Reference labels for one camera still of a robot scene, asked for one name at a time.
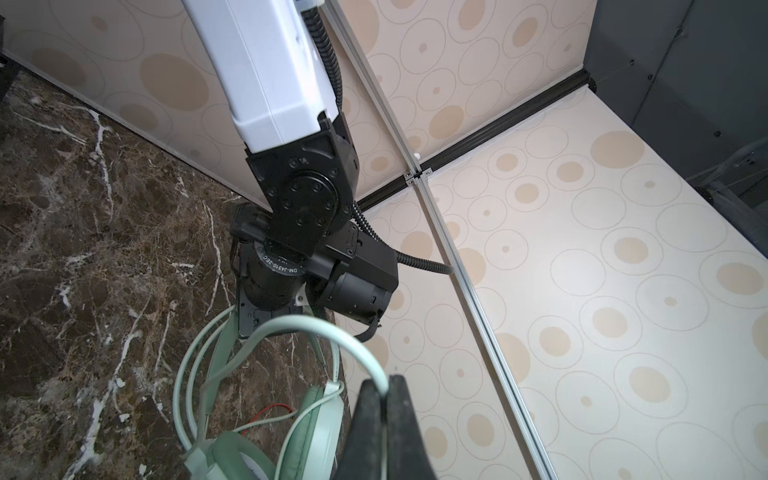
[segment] marble surface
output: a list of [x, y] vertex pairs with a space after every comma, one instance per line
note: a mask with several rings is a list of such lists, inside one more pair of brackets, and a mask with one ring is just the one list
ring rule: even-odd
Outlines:
[[[0, 470], [186, 478], [173, 378], [233, 302], [241, 199], [26, 73], [0, 104], [0, 162]], [[305, 336], [268, 339], [222, 383], [209, 431], [325, 378]], [[247, 437], [275, 459], [289, 427]]]

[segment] headphones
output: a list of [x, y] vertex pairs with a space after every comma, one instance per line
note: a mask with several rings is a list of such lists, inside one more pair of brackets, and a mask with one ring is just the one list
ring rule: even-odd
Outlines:
[[[373, 354], [355, 337], [325, 320], [304, 315], [286, 315], [259, 326], [231, 357], [237, 340], [235, 306], [224, 310], [197, 334], [184, 358], [174, 383], [174, 426], [181, 444], [187, 450], [184, 464], [192, 473], [192, 480], [328, 480], [336, 455], [339, 430], [344, 410], [340, 398], [344, 383], [339, 381], [339, 346], [348, 351], [368, 370], [381, 398], [386, 398], [389, 381]], [[192, 364], [187, 380], [186, 414], [191, 439], [187, 436], [181, 417], [180, 397], [184, 371], [194, 350], [203, 337], [223, 318], [216, 330], [206, 339]], [[206, 439], [208, 416], [213, 410], [219, 384], [232, 373], [256, 345], [269, 335], [295, 331], [326, 337], [331, 342], [333, 377], [324, 388], [310, 386], [298, 410], [273, 419], [251, 422], [231, 432], [223, 432], [216, 439]], [[210, 360], [205, 383], [200, 387], [197, 417], [192, 405], [194, 378], [203, 356], [217, 340]], [[283, 441], [276, 465], [253, 443], [238, 432], [257, 425], [278, 422], [296, 416]]]

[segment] headphone ear cup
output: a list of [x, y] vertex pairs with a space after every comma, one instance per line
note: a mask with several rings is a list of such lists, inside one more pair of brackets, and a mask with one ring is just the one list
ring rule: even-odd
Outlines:
[[269, 457], [239, 433], [222, 432], [210, 454], [227, 480], [272, 480], [275, 476]]
[[[314, 402], [323, 397], [323, 389], [319, 386], [310, 386], [299, 407], [299, 413], [306, 410]], [[274, 480], [300, 480], [304, 475], [304, 466], [306, 465], [306, 456], [310, 452], [312, 435], [317, 423], [319, 409], [314, 409], [309, 415], [305, 416], [299, 422], [299, 425], [293, 430], [286, 452], [283, 456], [283, 466], [280, 467], [280, 478]]]

